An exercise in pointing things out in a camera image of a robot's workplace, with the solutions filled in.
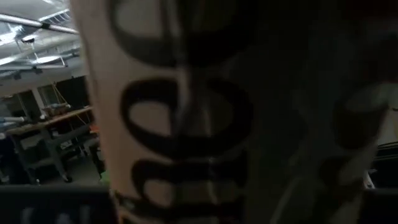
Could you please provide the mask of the orange cereal box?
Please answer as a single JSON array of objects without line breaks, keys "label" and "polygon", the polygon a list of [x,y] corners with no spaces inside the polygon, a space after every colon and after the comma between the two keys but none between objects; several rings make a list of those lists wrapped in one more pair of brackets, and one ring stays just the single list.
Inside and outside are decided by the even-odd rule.
[{"label": "orange cereal box", "polygon": [[118,224],[358,224],[398,0],[70,0]]}]

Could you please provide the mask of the wooden workbench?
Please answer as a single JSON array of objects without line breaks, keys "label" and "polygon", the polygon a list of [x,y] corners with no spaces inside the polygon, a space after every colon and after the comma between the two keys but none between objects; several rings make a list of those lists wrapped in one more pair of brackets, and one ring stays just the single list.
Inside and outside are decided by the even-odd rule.
[{"label": "wooden workbench", "polygon": [[[92,110],[91,106],[87,106],[86,108],[82,108],[79,110],[74,110],[71,112],[67,112],[65,114],[50,118],[46,121],[39,122],[36,124],[25,124],[21,127],[8,129],[5,133],[10,136],[12,139],[15,150],[19,156],[22,167],[24,168],[27,176],[29,178],[29,182],[32,185],[39,185],[40,180],[35,176],[33,170],[40,166],[54,165],[59,176],[66,183],[70,183],[73,181],[72,177],[68,174],[68,172],[64,169],[62,156],[64,154],[59,153],[57,151],[57,147],[61,145],[61,143],[69,141],[73,138],[76,138],[82,134],[87,133],[90,130],[90,123],[85,123],[79,128],[73,129],[70,132],[63,134],[59,137],[52,137],[49,132],[49,127],[65,121],[66,119],[79,116],[80,114],[90,112]],[[44,141],[45,149],[49,152],[50,157],[46,159],[41,159],[39,162],[30,164],[25,156],[25,149],[21,144],[21,134],[25,134],[31,131],[40,131],[40,135]]]}]

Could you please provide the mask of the ceiling light fixture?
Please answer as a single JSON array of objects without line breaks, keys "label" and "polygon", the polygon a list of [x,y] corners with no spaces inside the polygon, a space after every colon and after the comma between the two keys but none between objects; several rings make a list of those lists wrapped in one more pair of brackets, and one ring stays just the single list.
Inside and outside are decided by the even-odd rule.
[{"label": "ceiling light fixture", "polygon": [[46,56],[37,58],[32,63],[27,65],[15,65],[15,66],[0,66],[0,71],[3,70],[36,70],[36,69],[55,69],[65,68],[68,64],[64,61],[61,56]]}]

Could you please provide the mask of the grey ceiling pipe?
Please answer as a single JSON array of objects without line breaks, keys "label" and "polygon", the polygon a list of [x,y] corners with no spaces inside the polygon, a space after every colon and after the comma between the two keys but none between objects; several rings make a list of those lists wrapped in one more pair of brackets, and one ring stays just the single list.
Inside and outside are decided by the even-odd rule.
[{"label": "grey ceiling pipe", "polygon": [[69,27],[59,26],[55,24],[50,24],[47,22],[36,21],[32,19],[26,19],[17,16],[11,16],[8,14],[0,14],[0,22],[17,24],[22,26],[34,27],[37,29],[46,29],[55,32],[61,32],[66,34],[75,34],[78,35],[78,31]]}]

